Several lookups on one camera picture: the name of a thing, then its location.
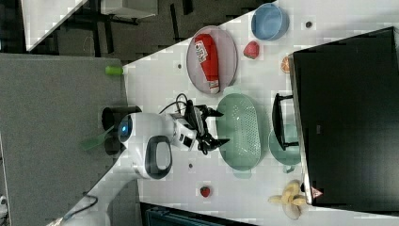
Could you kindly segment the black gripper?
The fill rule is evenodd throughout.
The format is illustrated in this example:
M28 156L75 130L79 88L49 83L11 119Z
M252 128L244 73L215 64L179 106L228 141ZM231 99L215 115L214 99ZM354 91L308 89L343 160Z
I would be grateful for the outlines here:
M196 140L199 143L198 149L203 154L207 154L209 151L213 151L230 141L228 138L213 138L208 131L205 119L221 116L223 116L223 113L211 107L194 105L191 100L186 102L184 118L189 123L190 128L197 131Z

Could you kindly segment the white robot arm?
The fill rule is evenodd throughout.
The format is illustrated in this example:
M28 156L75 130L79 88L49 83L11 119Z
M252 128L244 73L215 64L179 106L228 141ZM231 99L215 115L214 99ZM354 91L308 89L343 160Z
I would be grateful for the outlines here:
M123 146L118 159L104 176L63 217L46 226L111 226L108 207L120 191L137 179L160 180L172 168L172 149L209 153L226 138L208 132L206 119L223 114L188 100L184 113L136 112L123 117L118 139Z

